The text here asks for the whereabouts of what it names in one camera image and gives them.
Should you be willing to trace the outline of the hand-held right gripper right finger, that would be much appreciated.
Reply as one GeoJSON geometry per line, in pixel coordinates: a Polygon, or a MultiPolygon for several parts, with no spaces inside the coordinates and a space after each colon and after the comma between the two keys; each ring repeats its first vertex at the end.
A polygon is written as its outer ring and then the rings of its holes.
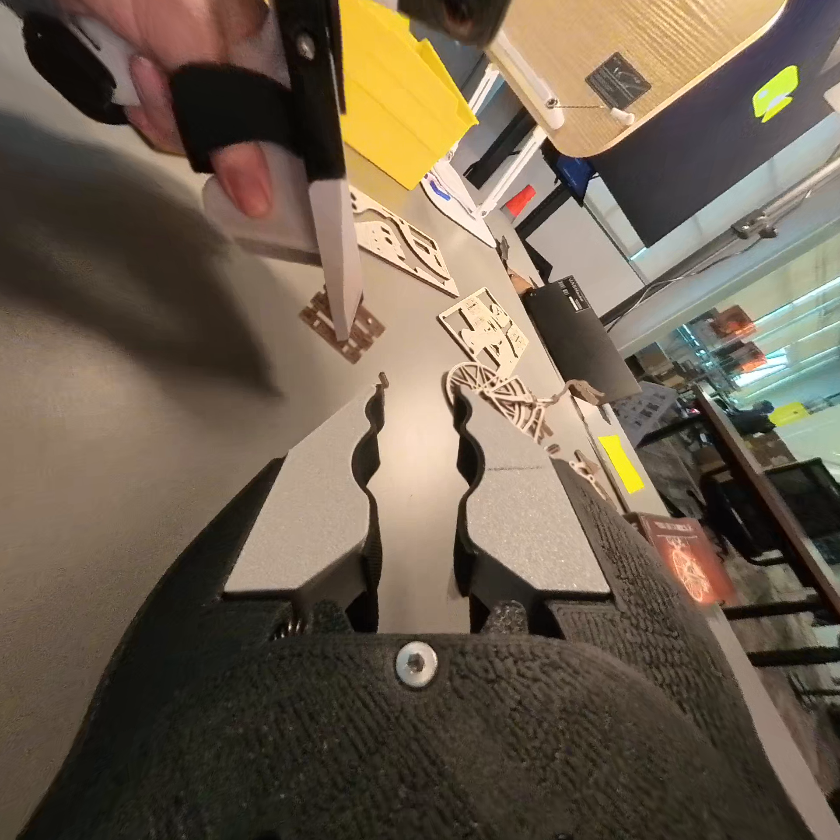
{"type": "Polygon", "coordinates": [[[454,570],[479,632],[515,602],[537,627],[553,602],[602,605],[611,587],[549,454],[480,395],[455,387],[458,503],[454,570]]]}

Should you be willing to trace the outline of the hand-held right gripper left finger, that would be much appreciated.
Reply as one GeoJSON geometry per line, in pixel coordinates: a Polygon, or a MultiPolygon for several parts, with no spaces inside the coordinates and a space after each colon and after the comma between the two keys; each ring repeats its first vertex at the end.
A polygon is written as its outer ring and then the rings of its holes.
{"type": "Polygon", "coordinates": [[[333,602],[353,630],[379,627],[382,536],[369,484],[381,464],[385,386],[370,385],[287,452],[225,584],[306,621],[333,602]]]}

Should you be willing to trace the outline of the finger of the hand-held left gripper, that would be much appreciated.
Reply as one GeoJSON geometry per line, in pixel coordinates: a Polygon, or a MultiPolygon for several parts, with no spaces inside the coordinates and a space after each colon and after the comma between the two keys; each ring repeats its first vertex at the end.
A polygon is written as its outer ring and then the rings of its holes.
{"type": "Polygon", "coordinates": [[[346,342],[363,297],[363,277],[345,178],[309,185],[311,210],[337,341],[346,342]]]}

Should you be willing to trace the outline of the small slatted wooden part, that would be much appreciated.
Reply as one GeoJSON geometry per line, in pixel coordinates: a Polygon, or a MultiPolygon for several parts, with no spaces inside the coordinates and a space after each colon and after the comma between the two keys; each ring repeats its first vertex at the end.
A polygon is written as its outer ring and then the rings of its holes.
{"type": "Polygon", "coordinates": [[[385,325],[361,303],[350,327],[349,338],[339,341],[335,333],[325,287],[320,289],[309,304],[301,310],[300,319],[351,364],[357,364],[385,332],[385,325]]]}

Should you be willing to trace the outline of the small wooden model part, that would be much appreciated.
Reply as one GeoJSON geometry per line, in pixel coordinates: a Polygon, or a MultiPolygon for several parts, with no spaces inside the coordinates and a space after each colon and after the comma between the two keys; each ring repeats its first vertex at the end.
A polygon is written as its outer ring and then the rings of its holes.
{"type": "Polygon", "coordinates": [[[620,511],[621,507],[617,501],[613,499],[611,494],[604,488],[602,483],[599,481],[599,475],[602,473],[602,467],[587,458],[585,454],[576,449],[574,451],[574,457],[569,461],[569,465],[572,470],[586,482],[593,491],[605,502],[609,502],[612,506],[620,511]]]}

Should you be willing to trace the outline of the wooden bicycle model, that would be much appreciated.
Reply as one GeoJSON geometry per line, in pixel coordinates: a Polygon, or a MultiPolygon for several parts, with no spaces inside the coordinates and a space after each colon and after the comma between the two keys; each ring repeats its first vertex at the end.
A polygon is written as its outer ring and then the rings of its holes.
{"type": "Polygon", "coordinates": [[[457,392],[469,391],[482,397],[511,424],[542,444],[553,435],[546,423],[548,410],[567,393],[594,406],[606,404],[606,394],[588,381],[570,380],[560,394],[539,397],[522,382],[520,377],[504,377],[490,367],[476,361],[461,362],[444,376],[444,393],[448,403],[455,404],[457,392]]]}

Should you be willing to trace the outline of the person's left hand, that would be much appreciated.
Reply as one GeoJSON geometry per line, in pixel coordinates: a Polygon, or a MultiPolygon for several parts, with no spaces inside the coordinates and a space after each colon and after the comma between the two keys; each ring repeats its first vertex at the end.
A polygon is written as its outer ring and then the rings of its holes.
{"type": "MultiPolygon", "coordinates": [[[[158,151],[184,154],[175,124],[170,76],[188,65],[233,63],[232,50],[257,36],[268,7],[254,1],[65,1],[72,16],[96,19],[130,45],[129,73],[139,105],[129,122],[158,151]]],[[[273,204],[269,168],[254,143],[213,154],[212,169],[228,199],[252,218],[273,204]]]]}

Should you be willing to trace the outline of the yellow plastic bin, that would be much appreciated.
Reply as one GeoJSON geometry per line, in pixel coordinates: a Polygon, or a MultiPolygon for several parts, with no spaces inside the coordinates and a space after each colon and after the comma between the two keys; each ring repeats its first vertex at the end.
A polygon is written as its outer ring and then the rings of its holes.
{"type": "Polygon", "coordinates": [[[339,3],[344,142],[411,191],[478,119],[428,39],[369,1],[339,3]]]}

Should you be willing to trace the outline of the wooden sheet with large cutouts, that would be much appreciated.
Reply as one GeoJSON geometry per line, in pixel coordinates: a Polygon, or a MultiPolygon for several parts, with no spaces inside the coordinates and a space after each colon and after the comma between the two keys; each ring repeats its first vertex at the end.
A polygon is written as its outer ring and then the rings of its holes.
{"type": "Polygon", "coordinates": [[[455,279],[438,242],[354,186],[350,187],[360,249],[451,298],[459,297],[455,279]]]}

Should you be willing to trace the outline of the yellow sticky note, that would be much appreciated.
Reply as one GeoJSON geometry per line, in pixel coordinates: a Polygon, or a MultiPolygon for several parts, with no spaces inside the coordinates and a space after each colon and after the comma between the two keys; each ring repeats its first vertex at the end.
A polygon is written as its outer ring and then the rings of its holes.
{"type": "Polygon", "coordinates": [[[603,448],[616,476],[628,495],[645,489],[645,482],[630,459],[619,435],[599,436],[598,443],[603,448]]]}

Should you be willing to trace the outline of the white printed packet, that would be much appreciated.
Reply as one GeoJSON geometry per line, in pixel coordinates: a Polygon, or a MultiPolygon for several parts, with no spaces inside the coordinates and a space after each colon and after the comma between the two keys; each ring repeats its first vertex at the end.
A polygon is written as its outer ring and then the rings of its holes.
{"type": "Polygon", "coordinates": [[[497,241],[474,200],[467,192],[459,174],[444,158],[425,174],[420,186],[436,209],[479,242],[496,250],[497,241]]]}

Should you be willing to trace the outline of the red cardboard box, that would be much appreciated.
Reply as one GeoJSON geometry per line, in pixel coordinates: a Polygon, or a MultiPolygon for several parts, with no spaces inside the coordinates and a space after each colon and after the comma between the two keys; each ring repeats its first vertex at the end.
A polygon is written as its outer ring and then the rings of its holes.
{"type": "Polygon", "coordinates": [[[656,550],[664,566],[699,606],[735,606],[738,594],[700,522],[632,512],[625,519],[656,550]]]}

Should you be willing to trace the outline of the wooden sheet with arch cutout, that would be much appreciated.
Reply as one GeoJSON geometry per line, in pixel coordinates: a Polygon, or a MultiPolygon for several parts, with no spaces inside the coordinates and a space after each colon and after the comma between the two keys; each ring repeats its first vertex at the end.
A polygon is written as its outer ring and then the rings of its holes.
{"type": "Polygon", "coordinates": [[[529,339],[486,287],[437,315],[437,322],[471,361],[510,377],[529,339]]]}

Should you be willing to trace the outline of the printed paper sheet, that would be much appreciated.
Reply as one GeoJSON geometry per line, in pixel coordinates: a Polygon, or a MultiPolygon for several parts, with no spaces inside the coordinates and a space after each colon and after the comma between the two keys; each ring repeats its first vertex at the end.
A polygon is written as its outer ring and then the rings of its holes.
{"type": "Polygon", "coordinates": [[[676,389],[643,381],[640,391],[611,404],[613,413],[630,445],[636,448],[642,439],[658,428],[662,417],[678,400],[676,389]]]}

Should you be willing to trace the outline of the black flat box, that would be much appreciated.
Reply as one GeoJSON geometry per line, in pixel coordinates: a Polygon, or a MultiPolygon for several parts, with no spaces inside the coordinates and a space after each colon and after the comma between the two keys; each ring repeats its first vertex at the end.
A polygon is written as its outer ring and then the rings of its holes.
{"type": "Polygon", "coordinates": [[[520,300],[564,380],[586,382],[605,404],[642,393],[573,276],[533,287],[520,300]]]}

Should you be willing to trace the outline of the black square label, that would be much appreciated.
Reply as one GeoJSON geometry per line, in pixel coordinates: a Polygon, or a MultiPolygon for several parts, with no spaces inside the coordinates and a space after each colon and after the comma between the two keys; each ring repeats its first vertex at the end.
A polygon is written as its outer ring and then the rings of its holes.
{"type": "Polygon", "coordinates": [[[626,111],[651,91],[651,83],[616,51],[585,77],[585,83],[610,109],[626,111]]]}

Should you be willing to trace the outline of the light wooden desk top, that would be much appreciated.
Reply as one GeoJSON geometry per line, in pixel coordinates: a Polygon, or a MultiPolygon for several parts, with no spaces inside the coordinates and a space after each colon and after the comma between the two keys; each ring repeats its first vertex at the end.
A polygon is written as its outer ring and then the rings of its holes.
{"type": "Polygon", "coordinates": [[[491,62],[535,119],[522,71],[545,80],[562,106],[548,131],[561,152],[591,158],[611,149],[762,36],[784,1],[517,1],[487,48],[491,62]],[[651,83],[626,111],[607,107],[585,77],[619,51],[651,83]]]}

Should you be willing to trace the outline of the dark blue panel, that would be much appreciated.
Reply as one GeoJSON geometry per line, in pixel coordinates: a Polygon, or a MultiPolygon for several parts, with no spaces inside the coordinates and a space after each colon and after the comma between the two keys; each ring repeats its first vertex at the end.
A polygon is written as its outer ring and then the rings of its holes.
{"type": "Polygon", "coordinates": [[[838,1],[787,2],[754,43],[591,166],[645,246],[830,114],[838,1]]]}

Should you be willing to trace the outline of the white desk frame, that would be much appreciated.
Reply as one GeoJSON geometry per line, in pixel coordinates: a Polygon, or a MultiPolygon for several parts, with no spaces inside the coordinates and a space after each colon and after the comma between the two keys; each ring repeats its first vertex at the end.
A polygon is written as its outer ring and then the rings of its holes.
{"type": "Polygon", "coordinates": [[[497,208],[509,186],[540,150],[548,138],[545,128],[555,131],[563,124],[562,106],[556,93],[544,79],[534,76],[529,67],[521,73],[531,87],[541,117],[535,119],[527,108],[520,108],[486,152],[465,169],[465,179],[475,189],[483,187],[500,171],[490,192],[477,206],[476,214],[481,218],[497,208]]]}

